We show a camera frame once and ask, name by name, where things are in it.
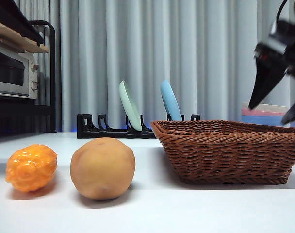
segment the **table surface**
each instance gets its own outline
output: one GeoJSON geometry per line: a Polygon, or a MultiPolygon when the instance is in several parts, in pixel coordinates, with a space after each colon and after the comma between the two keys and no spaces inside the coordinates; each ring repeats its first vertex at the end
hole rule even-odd
{"type": "Polygon", "coordinates": [[[0,139],[0,233],[295,233],[295,165],[283,185],[187,185],[157,139],[121,139],[136,158],[131,186],[96,201],[77,192],[69,169],[72,154],[90,140],[76,133],[0,139]],[[58,154],[58,168],[48,186],[25,194],[5,181],[6,162],[35,143],[58,154]]]}

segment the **basket rim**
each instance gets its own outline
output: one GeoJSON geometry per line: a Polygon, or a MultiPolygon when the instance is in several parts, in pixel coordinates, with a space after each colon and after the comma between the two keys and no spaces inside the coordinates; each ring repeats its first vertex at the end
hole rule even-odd
{"type": "Polygon", "coordinates": [[[279,142],[282,141],[282,139],[288,137],[288,138],[294,138],[295,137],[295,127],[281,127],[281,126],[267,126],[267,125],[257,125],[257,124],[251,124],[251,123],[242,123],[242,122],[236,122],[236,121],[226,121],[226,120],[199,120],[199,121],[166,121],[166,120],[156,120],[151,122],[151,127],[152,130],[155,134],[155,136],[160,139],[164,136],[170,136],[173,139],[182,139],[188,137],[191,140],[202,140],[203,138],[207,139],[209,137],[211,141],[214,143],[217,143],[220,141],[220,143],[237,143],[237,142],[246,142],[245,138],[249,137],[252,138],[252,143],[260,143],[264,141],[274,141],[274,142],[279,142]],[[184,131],[175,131],[175,130],[164,130],[161,127],[161,123],[181,123],[182,124],[188,124],[190,122],[193,122],[193,124],[198,124],[199,122],[201,123],[229,123],[232,125],[244,125],[247,127],[256,127],[258,129],[263,128],[263,129],[270,129],[271,131],[268,132],[249,132],[249,133],[244,133],[244,132],[226,132],[226,133],[219,133],[219,132],[196,132],[196,133],[189,133],[189,132],[184,132],[184,131]]]}

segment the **wicker basket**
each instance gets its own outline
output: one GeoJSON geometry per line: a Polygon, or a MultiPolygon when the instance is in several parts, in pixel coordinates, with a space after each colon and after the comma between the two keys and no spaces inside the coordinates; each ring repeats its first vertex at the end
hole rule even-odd
{"type": "Polygon", "coordinates": [[[222,120],[151,126],[186,183],[283,184],[295,163],[295,128],[222,120]]]}

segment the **plate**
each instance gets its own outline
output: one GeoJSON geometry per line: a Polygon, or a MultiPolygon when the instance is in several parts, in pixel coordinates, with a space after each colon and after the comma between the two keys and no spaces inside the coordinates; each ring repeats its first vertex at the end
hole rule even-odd
{"type": "Polygon", "coordinates": [[[135,130],[142,131],[141,119],[137,106],[131,96],[129,87],[124,80],[119,84],[119,96],[130,124],[135,130]]]}
{"type": "Polygon", "coordinates": [[[161,93],[165,109],[170,114],[173,121],[182,121],[181,112],[175,94],[168,80],[164,80],[161,84],[161,93]]]}

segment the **blue plate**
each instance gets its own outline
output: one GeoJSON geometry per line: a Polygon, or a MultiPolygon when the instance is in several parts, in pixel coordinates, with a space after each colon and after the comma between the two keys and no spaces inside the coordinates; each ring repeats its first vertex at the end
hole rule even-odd
{"type": "Polygon", "coordinates": [[[161,93],[165,109],[170,114],[171,119],[174,121],[182,121],[181,112],[176,100],[175,94],[172,91],[168,80],[164,80],[161,84],[161,93]]]}

